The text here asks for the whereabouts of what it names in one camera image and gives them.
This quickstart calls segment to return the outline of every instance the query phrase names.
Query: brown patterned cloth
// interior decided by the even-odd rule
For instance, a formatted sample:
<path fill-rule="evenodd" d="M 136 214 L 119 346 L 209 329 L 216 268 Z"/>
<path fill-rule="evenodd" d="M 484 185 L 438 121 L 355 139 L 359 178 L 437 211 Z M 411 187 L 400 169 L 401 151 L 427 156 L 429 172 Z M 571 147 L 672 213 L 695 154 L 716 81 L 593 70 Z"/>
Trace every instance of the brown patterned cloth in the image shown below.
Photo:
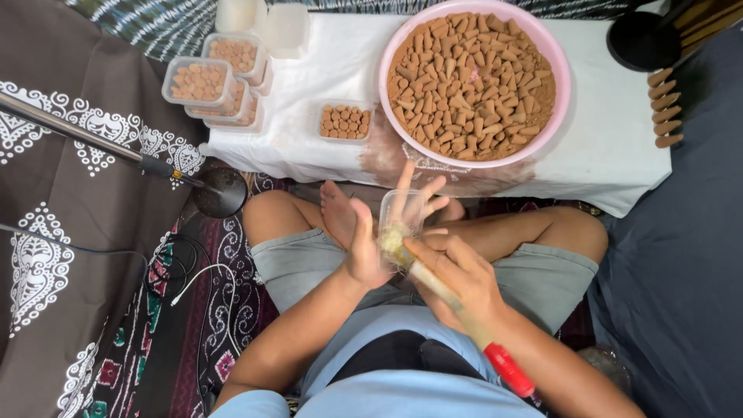
<path fill-rule="evenodd" d="M 186 173 L 204 160 L 203 125 L 160 96 L 165 65 L 62 2 L 5 1 L 0 39 L 0 91 Z M 0 222 L 73 245 L 150 258 L 189 193 L 2 113 L 0 140 Z M 0 415 L 80 414 L 143 261 L 4 231 L 0 260 Z"/>

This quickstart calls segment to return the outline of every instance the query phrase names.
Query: clear plastic container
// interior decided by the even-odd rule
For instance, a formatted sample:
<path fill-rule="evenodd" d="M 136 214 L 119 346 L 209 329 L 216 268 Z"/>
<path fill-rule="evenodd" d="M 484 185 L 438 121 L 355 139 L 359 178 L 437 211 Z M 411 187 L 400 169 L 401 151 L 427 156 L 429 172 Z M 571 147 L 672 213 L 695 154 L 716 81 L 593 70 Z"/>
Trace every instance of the clear plastic container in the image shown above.
<path fill-rule="evenodd" d="M 211 129 L 220 129 L 227 132 L 240 132 L 247 134 L 257 134 L 263 130 L 263 119 L 265 109 L 263 107 L 263 99 L 260 94 L 250 90 L 250 96 L 252 97 L 250 111 L 241 116 L 235 121 L 223 121 L 223 120 L 210 120 L 204 119 L 204 125 Z"/>
<path fill-rule="evenodd" d="M 310 43 L 310 13 L 303 4 L 274 4 L 268 11 L 266 48 L 278 60 L 302 58 Z"/>
<path fill-rule="evenodd" d="M 400 264 L 399 259 L 396 262 L 390 260 L 394 255 L 389 253 L 389 249 L 402 245 L 403 237 L 419 237 L 423 233 L 425 205 L 420 190 L 394 189 L 384 195 L 377 230 L 379 266 Z M 392 226 L 395 223 L 401 224 L 402 228 Z"/>
<path fill-rule="evenodd" d="M 266 62 L 266 69 L 263 73 L 263 83 L 260 86 L 253 87 L 253 90 L 260 93 L 261 96 L 266 97 L 271 94 L 271 87 L 273 86 L 273 67 L 271 65 L 271 57 L 268 57 Z"/>
<path fill-rule="evenodd" d="M 358 121 L 359 123 L 357 123 L 357 125 L 359 125 L 359 128 L 360 128 L 361 125 L 364 124 L 364 123 L 361 123 L 361 122 L 363 122 L 363 118 L 364 118 L 363 112 L 364 111 L 368 111 L 369 112 L 369 116 L 367 116 L 367 118 L 369 118 L 369 123 L 366 124 L 367 130 L 366 130 L 366 133 L 363 134 L 364 136 L 361 137 L 361 138 L 355 138 L 355 139 L 331 138 L 329 136 L 323 136 L 323 132 L 322 132 L 323 126 L 322 125 L 326 122 L 326 120 L 323 118 L 323 114 L 325 113 L 324 109 L 325 109 L 326 106 L 330 106 L 335 111 L 336 111 L 336 109 L 337 109 L 338 106 L 347 106 L 349 109 L 353 109 L 354 107 L 358 107 L 359 108 L 359 111 L 360 111 L 360 119 L 359 119 L 359 121 Z M 336 144 L 363 145 L 366 142 L 366 139 L 369 137 L 369 133 L 372 131 L 372 121 L 374 120 L 374 104 L 371 103 L 371 102 L 363 102 L 363 101 L 359 101 L 359 100 L 344 100 L 344 99 L 327 100 L 325 102 L 319 103 L 317 105 L 316 109 L 317 109 L 316 110 L 317 117 L 313 119 L 313 120 L 315 120 L 313 131 L 315 132 L 315 134 L 320 139 L 322 139 L 324 141 L 333 142 L 333 143 L 336 143 Z"/>
<path fill-rule="evenodd" d="M 246 47 L 250 47 L 250 52 L 245 51 Z M 270 60 L 261 40 L 245 33 L 212 33 L 204 40 L 201 56 L 228 61 L 233 76 L 246 79 L 253 87 L 263 83 Z"/>
<path fill-rule="evenodd" d="M 249 32 L 261 36 L 266 27 L 265 0 L 219 0 L 215 26 L 217 32 Z"/>
<path fill-rule="evenodd" d="M 250 86 L 245 80 L 238 80 L 237 95 L 235 96 L 235 108 L 231 112 L 205 112 L 185 106 L 186 114 L 194 119 L 207 119 L 212 122 L 236 122 L 246 120 L 250 117 L 250 109 L 253 106 L 253 96 L 250 95 Z"/>
<path fill-rule="evenodd" d="M 194 74 L 197 74 L 198 78 L 192 79 L 191 76 Z M 170 103 L 191 106 L 191 109 L 231 112 L 235 105 L 237 80 L 233 77 L 231 65 L 227 61 L 176 57 L 168 64 L 161 93 Z"/>

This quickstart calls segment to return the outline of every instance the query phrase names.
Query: stack of containers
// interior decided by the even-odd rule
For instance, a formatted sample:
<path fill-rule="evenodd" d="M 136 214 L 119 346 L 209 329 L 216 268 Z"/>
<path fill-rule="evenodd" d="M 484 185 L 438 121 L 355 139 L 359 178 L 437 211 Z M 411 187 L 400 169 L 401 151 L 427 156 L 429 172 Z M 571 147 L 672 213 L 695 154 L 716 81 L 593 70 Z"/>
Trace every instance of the stack of containers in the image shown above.
<path fill-rule="evenodd" d="M 272 84 L 271 58 L 257 37 L 213 33 L 204 42 L 201 58 L 176 57 L 170 62 L 162 93 L 209 128 L 260 133 L 263 100 Z"/>

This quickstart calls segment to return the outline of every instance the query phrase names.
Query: plastic container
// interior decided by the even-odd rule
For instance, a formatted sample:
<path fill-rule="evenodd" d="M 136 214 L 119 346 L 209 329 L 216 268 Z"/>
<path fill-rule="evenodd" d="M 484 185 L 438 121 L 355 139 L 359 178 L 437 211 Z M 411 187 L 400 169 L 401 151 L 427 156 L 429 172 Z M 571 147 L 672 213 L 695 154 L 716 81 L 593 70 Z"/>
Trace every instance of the plastic container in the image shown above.
<path fill-rule="evenodd" d="M 324 108 L 327 105 L 330 105 L 333 107 L 336 107 L 338 105 L 344 105 L 344 106 L 350 106 L 350 107 L 358 106 L 359 110 L 362 112 L 365 110 L 370 111 L 371 116 L 369 116 L 369 130 L 366 131 L 366 135 L 364 135 L 363 138 L 358 138 L 358 139 L 329 138 L 329 137 L 322 136 L 320 134 L 320 130 L 321 130 L 320 124 L 324 122 L 324 120 L 322 119 L 322 113 L 323 113 L 322 108 Z M 374 120 L 374 104 L 372 102 L 364 102 L 364 101 L 359 101 L 359 100 L 331 99 L 331 100 L 327 100 L 322 103 L 318 103 L 316 112 L 317 112 L 317 117 L 311 118 L 311 120 L 315 121 L 313 125 L 313 132 L 315 133 L 315 135 L 317 135 L 318 138 L 324 141 L 332 142 L 335 144 L 364 145 L 367 138 L 369 138 L 369 134 L 372 132 L 371 122 Z"/>
<path fill-rule="evenodd" d="M 263 99 L 261 99 L 261 96 L 253 90 L 250 90 L 250 96 L 252 97 L 252 100 L 250 101 L 252 103 L 250 111 L 241 115 L 237 120 L 225 121 L 204 119 L 204 125 L 211 129 L 220 129 L 227 132 L 240 132 L 247 134 L 260 133 L 261 130 L 263 130 L 263 118 L 265 114 Z M 255 112 L 255 117 L 252 118 L 251 115 L 253 112 Z"/>
<path fill-rule="evenodd" d="M 226 54 L 223 51 L 214 48 L 220 43 L 226 45 L 225 42 L 227 41 L 234 43 L 239 42 L 241 48 L 250 46 L 252 51 L 255 53 L 239 51 L 238 54 L 233 55 Z M 230 49 L 234 47 L 235 45 L 228 45 L 228 48 Z M 240 57 L 243 54 L 248 54 L 250 57 L 247 62 L 245 60 L 247 57 Z M 204 47 L 201 49 L 201 56 L 203 58 L 213 58 L 226 61 L 230 61 L 230 58 L 232 58 L 234 61 L 230 61 L 230 64 L 232 66 L 233 76 L 246 79 L 250 86 L 259 86 L 263 83 L 263 74 L 267 68 L 268 61 L 271 59 L 268 56 L 268 52 L 266 52 L 266 48 L 264 48 L 261 43 L 261 40 L 253 35 L 245 33 L 212 33 L 204 40 Z"/>
<path fill-rule="evenodd" d="M 394 222 L 404 225 L 411 236 L 419 237 L 423 232 L 425 204 L 426 200 L 420 190 L 393 189 L 387 192 L 379 210 L 378 239 L 384 237 L 386 229 Z M 382 251 L 379 252 L 377 261 L 379 266 L 390 264 Z"/>
<path fill-rule="evenodd" d="M 413 137 L 405 132 L 405 129 L 400 125 L 400 122 L 392 113 L 392 107 L 389 104 L 389 96 L 387 94 L 387 74 L 389 67 L 392 64 L 392 57 L 395 55 L 400 44 L 405 42 L 410 32 L 421 23 L 428 22 L 429 20 L 444 17 L 450 13 L 494 13 L 502 21 L 513 19 L 526 32 L 531 40 L 536 45 L 539 52 L 546 58 L 552 66 L 552 73 L 555 77 L 555 83 L 557 84 L 557 95 L 555 97 L 554 107 L 552 108 L 552 117 L 547 122 L 547 126 L 533 139 L 531 142 L 518 152 L 515 152 L 508 157 L 501 158 L 499 160 L 492 161 L 462 161 L 454 158 L 444 157 L 436 152 L 419 144 Z M 386 49 L 382 54 L 382 60 L 380 61 L 379 67 L 379 94 L 382 98 L 382 108 L 387 116 L 390 124 L 400 134 L 400 136 L 407 142 L 411 147 L 420 151 L 423 155 L 432 158 L 433 160 L 440 161 L 445 164 L 466 167 L 466 168 L 491 168 L 501 167 L 504 165 L 512 164 L 516 161 L 522 160 L 529 156 L 537 157 L 544 155 L 545 153 L 541 148 L 549 149 L 554 144 L 550 144 L 549 147 L 545 147 L 548 142 L 554 137 L 555 140 L 561 138 L 561 135 L 555 135 L 562 121 L 565 119 L 565 115 L 568 111 L 568 105 L 570 104 L 570 66 L 568 65 L 568 59 L 565 58 L 565 53 L 559 46 L 557 40 L 552 34 L 545 28 L 545 26 L 534 16 L 530 15 L 529 12 L 519 9 L 516 6 L 508 4 L 505 1 L 491 1 L 491 0 L 450 0 L 439 3 L 435 6 L 428 7 L 418 13 L 417 15 L 410 18 L 404 25 L 395 32 Z"/>
<path fill-rule="evenodd" d="M 185 106 L 185 108 L 186 114 L 194 119 L 207 119 L 213 122 L 237 122 L 238 120 L 246 120 L 246 116 L 250 117 L 252 105 L 253 96 L 250 95 L 250 86 L 247 81 L 239 80 L 237 95 L 235 96 L 235 108 L 231 112 L 215 114 L 215 112 L 192 109 L 190 106 Z"/>
<path fill-rule="evenodd" d="M 173 97 L 172 88 L 178 88 L 179 85 L 174 77 L 183 71 L 181 68 L 186 69 L 186 75 L 191 75 L 189 69 L 191 65 L 197 65 L 199 71 L 204 69 L 217 72 L 220 75 L 220 80 L 217 81 L 217 87 L 221 87 L 219 96 L 214 100 L 199 100 L 195 98 L 184 99 Z M 222 60 L 211 60 L 208 58 L 195 58 L 195 57 L 176 57 L 168 64 L 168 70 L 165 73 L 165 81 L 163 81 L 163 88 L 161 91 L 165 100 L 170 103 L 182 104 L 184 106 L 190 106 L 191 109 L 203 110 L 206 112 L 231 112 L 235 105 L 235 96 L 237 93 L 237 80 L 233 77 L 232 68 L 227 61 Z"/>
<path fill-rule="evenodd" d="M 266 27 L 265 0 L 219 0 L 215 26 L 217 32 L 250 32 L 261 36 Z"/>
<path fill-rule="evenodd" d="M 274 4 L 268 11 L 263 38 L 278 60 L 302 58 L 310 43 L 310 13 L 303 4 Z"/>
<path fill-rule="evenodd" d="M 271 94 L 271 87 L 273 86 L 273 66 L 271 65 L 271 57 L 268 57 L 266 62 L 266 69 L 263 73 L 263 82 L 253 87 L 253 90 L 260 93 L 261 96 L 266 97 Z"/>

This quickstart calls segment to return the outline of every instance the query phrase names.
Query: brown stain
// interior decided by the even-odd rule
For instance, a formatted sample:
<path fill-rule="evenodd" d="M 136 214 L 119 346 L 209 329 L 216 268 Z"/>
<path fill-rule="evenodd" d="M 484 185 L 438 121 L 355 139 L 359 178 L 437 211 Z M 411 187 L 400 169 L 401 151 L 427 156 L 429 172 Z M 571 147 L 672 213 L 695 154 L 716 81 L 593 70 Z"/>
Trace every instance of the brown stain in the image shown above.
<path fill-rule="evenodd" d="M 359 155 L 361 170 L 371 173 L 380 186 L 393 188 L 408 159 L 403 151 L 405 140 L 387 120 L 381 105 L 377 105 L 371 126 L 369 139 Z M 408 153 L 416 161 L 415 180 L 412 186 L 420 188 L 435 176 L 446 176 L 447 185 L 440 193 L 447 196 L 492 196 L 528 183 L 535 177 L 536 160 L 531 157 L 503 167 L 467 170 L 434 161 L 412 147 L 408 147 Z M 421 162 L 428 166 L 451 167 L 451 170 L 418 168 Z"/>

